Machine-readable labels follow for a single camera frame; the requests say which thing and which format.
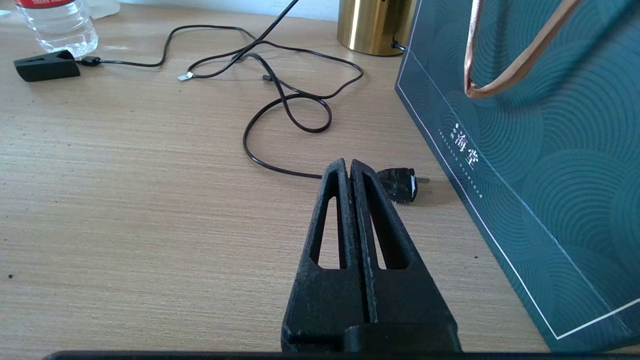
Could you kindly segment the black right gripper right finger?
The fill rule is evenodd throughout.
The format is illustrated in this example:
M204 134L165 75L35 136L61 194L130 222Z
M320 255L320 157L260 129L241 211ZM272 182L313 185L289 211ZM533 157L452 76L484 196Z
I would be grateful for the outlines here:
M352 353L461 353L457 322L375 171L350 166L364 321Z

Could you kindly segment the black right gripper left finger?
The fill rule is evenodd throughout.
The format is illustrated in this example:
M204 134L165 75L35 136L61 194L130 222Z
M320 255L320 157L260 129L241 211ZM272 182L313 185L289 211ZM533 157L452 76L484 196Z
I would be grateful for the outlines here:
M336 200L339 267L319 265L327 210ZM359 246L345 160L326 167L281 326L284 353L342 353L359 323Z

